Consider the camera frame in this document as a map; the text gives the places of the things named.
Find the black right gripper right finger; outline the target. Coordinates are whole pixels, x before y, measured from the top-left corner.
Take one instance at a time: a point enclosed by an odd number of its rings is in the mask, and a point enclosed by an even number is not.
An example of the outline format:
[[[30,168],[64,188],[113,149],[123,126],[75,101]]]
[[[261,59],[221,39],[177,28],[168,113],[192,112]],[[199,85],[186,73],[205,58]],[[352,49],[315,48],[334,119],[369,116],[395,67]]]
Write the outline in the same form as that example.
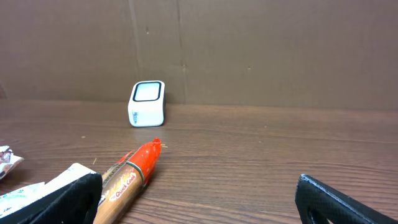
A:
[[[298,179],[295,204],[302,223],[397,224],[397,220],[307,174],[302,174]]]

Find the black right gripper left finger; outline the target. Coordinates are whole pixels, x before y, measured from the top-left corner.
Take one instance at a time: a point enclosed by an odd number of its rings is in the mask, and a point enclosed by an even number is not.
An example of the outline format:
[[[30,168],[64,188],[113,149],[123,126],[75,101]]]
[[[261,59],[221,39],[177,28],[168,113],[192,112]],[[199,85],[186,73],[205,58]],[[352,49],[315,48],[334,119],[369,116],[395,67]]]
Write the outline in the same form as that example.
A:
[[[102,176],[86,174],[30,205],[1,218],[1,224],[92,224]]]

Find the white tube with gold cap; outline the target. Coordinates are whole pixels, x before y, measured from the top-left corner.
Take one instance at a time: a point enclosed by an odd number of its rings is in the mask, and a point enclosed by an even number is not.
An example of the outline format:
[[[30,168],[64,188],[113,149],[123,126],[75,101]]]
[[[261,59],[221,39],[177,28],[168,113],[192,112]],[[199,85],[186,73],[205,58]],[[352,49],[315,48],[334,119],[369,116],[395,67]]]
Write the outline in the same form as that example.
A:
[[[96,172],[79,164],[72,164],[67,170],[63,171],[56,178],[45,183],[45,185],[39,191],[39,197],[37,200],[61,189],[64,186],[72,183],[73,181],[83,177],[86,174],[95,174]]]

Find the orange spaghetti packet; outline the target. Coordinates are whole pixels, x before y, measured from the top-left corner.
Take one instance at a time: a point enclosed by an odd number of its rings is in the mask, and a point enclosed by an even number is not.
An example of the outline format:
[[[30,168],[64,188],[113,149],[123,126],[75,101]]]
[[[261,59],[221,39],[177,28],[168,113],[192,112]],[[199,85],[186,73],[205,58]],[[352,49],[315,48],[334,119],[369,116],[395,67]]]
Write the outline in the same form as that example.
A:
[[[115,223],[123,216],[154,173],[161,150],[162,141],[155,138],[127,153],[102,175],[94,224]]]

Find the mint green wipes packet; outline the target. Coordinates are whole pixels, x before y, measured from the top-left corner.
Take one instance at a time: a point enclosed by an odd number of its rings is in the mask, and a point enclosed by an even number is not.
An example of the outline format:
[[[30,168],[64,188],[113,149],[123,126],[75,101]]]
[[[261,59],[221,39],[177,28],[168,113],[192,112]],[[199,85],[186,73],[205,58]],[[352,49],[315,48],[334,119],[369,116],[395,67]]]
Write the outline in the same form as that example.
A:
[[[44,182],[27,185],[1,196],[1,217],[5,217],[36,201]]]

